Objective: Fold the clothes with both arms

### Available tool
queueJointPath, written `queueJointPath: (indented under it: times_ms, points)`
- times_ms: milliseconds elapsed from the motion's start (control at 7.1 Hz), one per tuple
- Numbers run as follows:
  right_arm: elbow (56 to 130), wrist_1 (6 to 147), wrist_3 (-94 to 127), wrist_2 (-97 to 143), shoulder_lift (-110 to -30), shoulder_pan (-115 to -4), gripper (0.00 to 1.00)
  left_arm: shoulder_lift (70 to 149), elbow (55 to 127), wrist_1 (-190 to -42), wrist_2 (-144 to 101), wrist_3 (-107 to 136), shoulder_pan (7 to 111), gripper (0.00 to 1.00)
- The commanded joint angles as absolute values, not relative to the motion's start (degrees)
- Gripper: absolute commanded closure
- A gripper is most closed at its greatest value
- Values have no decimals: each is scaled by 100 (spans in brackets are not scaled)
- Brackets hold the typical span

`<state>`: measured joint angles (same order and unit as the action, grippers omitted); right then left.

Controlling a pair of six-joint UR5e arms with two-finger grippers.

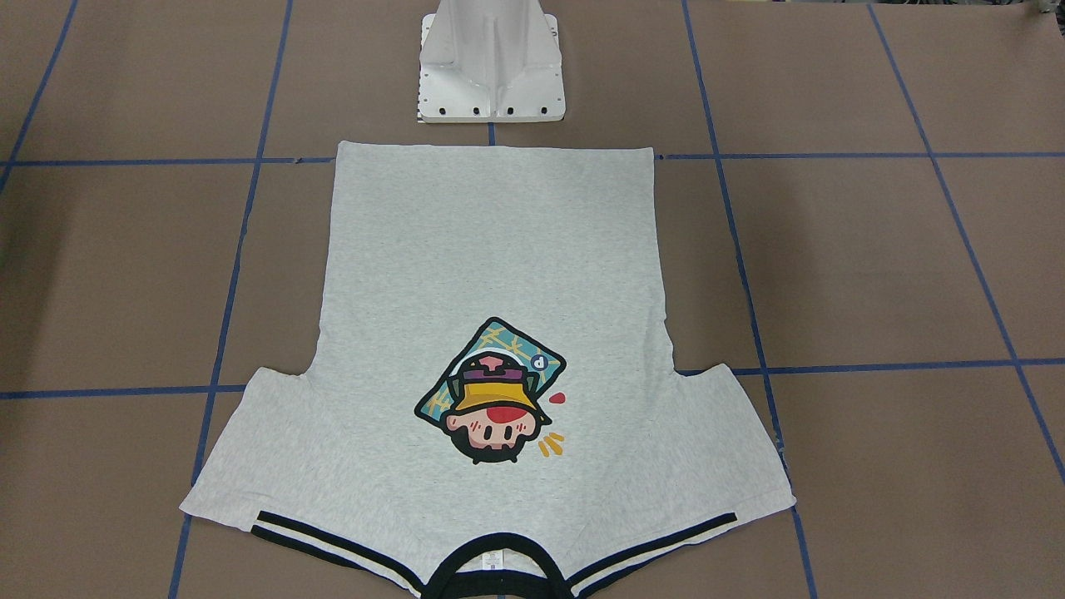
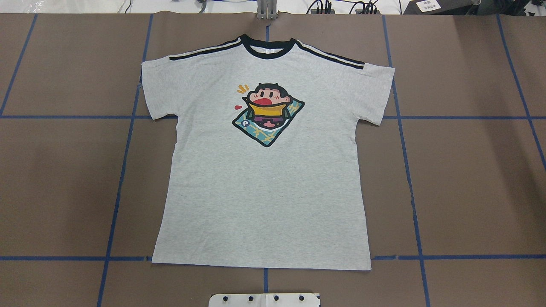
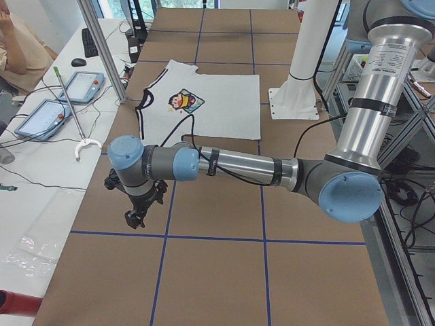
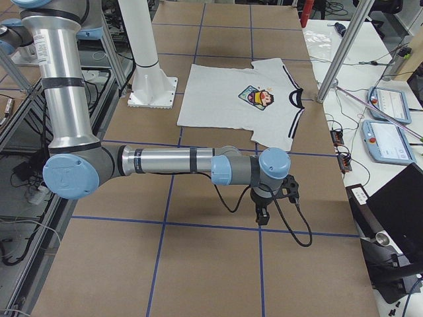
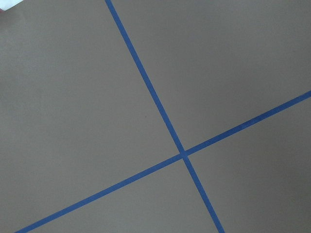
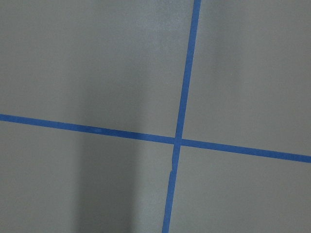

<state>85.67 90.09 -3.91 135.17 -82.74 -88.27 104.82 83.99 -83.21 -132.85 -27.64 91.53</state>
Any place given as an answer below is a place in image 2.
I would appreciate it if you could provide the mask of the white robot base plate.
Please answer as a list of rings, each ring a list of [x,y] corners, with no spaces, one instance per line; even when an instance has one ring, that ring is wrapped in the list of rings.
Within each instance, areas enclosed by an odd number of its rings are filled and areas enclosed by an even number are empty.
[[[216,294],[209,307],[320,307],[320,295],[315,293],[246,293]]]

